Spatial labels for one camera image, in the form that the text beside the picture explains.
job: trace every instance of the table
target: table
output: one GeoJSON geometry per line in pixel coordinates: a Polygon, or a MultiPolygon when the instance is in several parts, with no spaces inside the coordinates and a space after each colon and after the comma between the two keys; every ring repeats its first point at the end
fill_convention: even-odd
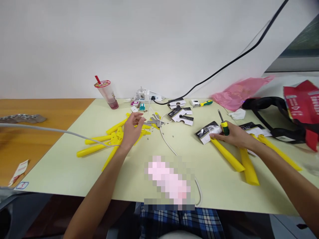
{"type": "MultiPolygon", "coordinates": [[[[47,118],[37,124],[67,130],[93,99],[23,99],[0,100],[0,117],[15,114],[40,114],[47,118]]],[[[0,187],[7,187],[19,163],[29,159],[26,172],[15,187],[61,137],[62,133],[33,129],[0,128],[0,187]]]]}
{"type": "MultiPolygon", "coordinates": [[[[151,106],[161,116],[171,111],[168,106],[155,104],[151,106]]],[[[125,159],[112,198],[128,201],[161,198],[162,195],[144,174],[144,168],[145,164],[151,161],[152,155],[164,155],[165,161],[171,162],[173,167],[181,165],[181,161],[185,162],[186,167],[197,177],[203,192],[202,207],[298,215],[279,183],[259,158],[253,159],[253,162],[261,186],[251,186],[245,182],[244,173],[235,172],[213,144],[203,145],[195,137],[194,133],[211,121],[220,123],[218,109],[221,110],[225,120],[235,123],[224,108],[213,103],[210,106],[193,109],[193,126],[173,122],[162,127],[165,139],[181,157],[174,156],[157,129],[151,129],[151,135],[142,137],[125,159]]],[[[112,110],[104,100],[96,99],[74,122],[69,131],[87,137],[102,136],[110,127],[125,119],[127,112],[130,112],[129,103],[119,101],[119,108],[112,110]]],[[[257,119],[249,113],[246,121],[257,123],[257,119]]],[[[299,162],[296,156],[308,157],[307,153],[292,145],[275,140],[273,143],[296,162],[299,162]]],[[[240,158],[238,149],[232,145],[224,144],[224,146],[236,158],[240,158]]],[[[76,152],[86,147],[83,139],[64,134],[24,178],[24,181],[29,183],[25,190],[86,196],[111,152],[110,149],[103,149],[86,157],[77,158],[76,152]]],[[[178,173],[183,173],[183,169],[180,168],[182,167],[178,168],[178,173]]],[[[306,170],[301,173],[319,187],[317,177],[306,170]]],[[[197,202],[199,195],[193,181],[191,186],[191,197],[197,202]]]]}

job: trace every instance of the pink component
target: pink component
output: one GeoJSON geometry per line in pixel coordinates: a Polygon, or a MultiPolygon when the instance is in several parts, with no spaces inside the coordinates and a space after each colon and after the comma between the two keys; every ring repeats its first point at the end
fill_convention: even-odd
{"type": "Polygon", "coordinates": [[[222,107],[236,111],[246,99],[252,97],[263,85],[268,84],[274,78],[274,75],[265,78],[248,78],[232,84],[223,92],[213,94],[212,98],[222,107]]]}
{"type": "Polygon", "coordinates": [[[138,101],[132,101],[131,102],[131,106],[135,106],[136,108],[138,108],[139,107],[139,102],[138,101]]]}
{"type": "Polygon", "coordinates": [[[160,161],[160,156],[153,156],[153,161],[155,162],[149,162],[147,173],[161,187],[162,192],[169,193],[169,198],[174,200],[175,205],[182,205],[186,193],[190,193],[190,186],[186,185],[186,180],[181,180],[181,175],[174,174],[173,168],[167,168],[165,162],[160,161]]]}

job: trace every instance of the vr headset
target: vr headset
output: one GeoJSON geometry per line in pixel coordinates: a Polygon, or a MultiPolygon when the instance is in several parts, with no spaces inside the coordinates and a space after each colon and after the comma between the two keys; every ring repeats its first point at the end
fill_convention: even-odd
{"type": "Polygon", "coordinates": [[[289,117],[285,100],[280,97],[250,98],[244,102],[242,107],[246,110],[252,110],[257,118],[270,130],[272,136],[281,141],[302,144],[306,142],[306,128],[315,132],[315,126],[312,124],[304,124],[297,119],[292,121],[289,117]],[[279,112],[288,121],[295,124],[297,129],[292,131],[284,128],[272,128],[258,112],[260,109],[266,109],[271,105],[277,106],[279,112]]]}

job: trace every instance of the blue plaid fabric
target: blue plaid fabric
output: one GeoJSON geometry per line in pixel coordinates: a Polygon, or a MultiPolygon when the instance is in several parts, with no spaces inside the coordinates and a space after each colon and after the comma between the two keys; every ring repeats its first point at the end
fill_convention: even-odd
{"type": "Polygon", "coordinates": [[[145,211],[141,204],[141,239],[156,239],[183,230],[203,239],[224,239],[216,210],[196,207],[194,211],[145,211]]]}

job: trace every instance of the green screwdriver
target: green screwdriver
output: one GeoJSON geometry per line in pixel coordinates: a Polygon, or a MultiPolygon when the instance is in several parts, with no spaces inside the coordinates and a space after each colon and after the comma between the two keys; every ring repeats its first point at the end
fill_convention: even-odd
{"type": "Polygon", "coordinates": [[[223,132],[224,132],[224,135],[229,135],[229,128],[228,128],[228,124],[226,121],[223,120],[223,117],[222,117],[222,114],[220,113],[220,111],[218,110],[218,113],[219,113],[219,116],[220,116],[220,119],[222,120],[222,123],[220,124],[223,132]]]}
{"type": "Polygon", "coordinates": [[[212,100],[208,100],[208,101],[205,101],[204,103],[200,103],[197,106],[211,105],[212,103],[213,103],[212,100]]]}

